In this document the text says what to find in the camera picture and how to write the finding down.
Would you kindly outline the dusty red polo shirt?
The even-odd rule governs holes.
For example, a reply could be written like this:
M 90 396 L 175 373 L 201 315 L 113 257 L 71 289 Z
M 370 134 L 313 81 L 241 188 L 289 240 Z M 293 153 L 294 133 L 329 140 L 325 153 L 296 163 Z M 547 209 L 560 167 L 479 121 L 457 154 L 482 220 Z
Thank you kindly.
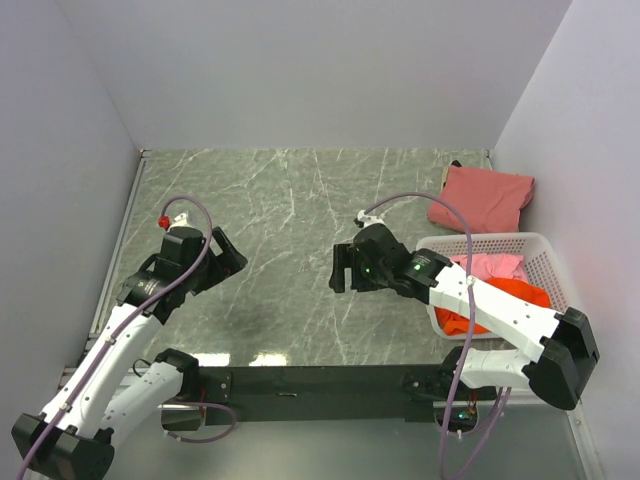
M 534 188 L 532 176 L 450 166 L 439 199 L 460 213 L 472 234 L 514 233 Z

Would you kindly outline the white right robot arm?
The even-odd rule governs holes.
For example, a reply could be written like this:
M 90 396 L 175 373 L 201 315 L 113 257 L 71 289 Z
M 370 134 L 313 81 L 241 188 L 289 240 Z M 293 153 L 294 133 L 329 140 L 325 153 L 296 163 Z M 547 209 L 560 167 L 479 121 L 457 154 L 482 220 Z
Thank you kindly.
M 440 390 L 452 399 L 483 387 L 528 388 L 547 404 L 572 410 L 600 359 L 583 312 L 537 306 L 468 274 L 436 251 L 409 251 L 383 223 L 367 225 L 352 242 L 334 245 L 329 286 L 336 293 L 391 289 L 472 317 L 511 344 L 509 350 L 471 348 L 457 355 L 457 364 L 438 377 Z

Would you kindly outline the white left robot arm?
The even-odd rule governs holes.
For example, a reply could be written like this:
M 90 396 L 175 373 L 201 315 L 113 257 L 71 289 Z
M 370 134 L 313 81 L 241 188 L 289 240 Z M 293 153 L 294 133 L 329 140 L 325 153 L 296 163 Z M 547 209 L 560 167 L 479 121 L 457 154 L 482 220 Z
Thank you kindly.
M 156 356 L 125 390 L 119 387 L 141 350 L 180 308 L 247 264 L 219 227 L 207 233 L 170 226 L 159 252 L 129 276 L 109 319 L 71 378 L 38 414 L 22 414 L 11 436 L 23 459 L 19 472 L 49 479 L 102 479 L 119 443 L 153 410 L 176 403 L 202 416 L 209 387 L 197 358 L 175 349 Z

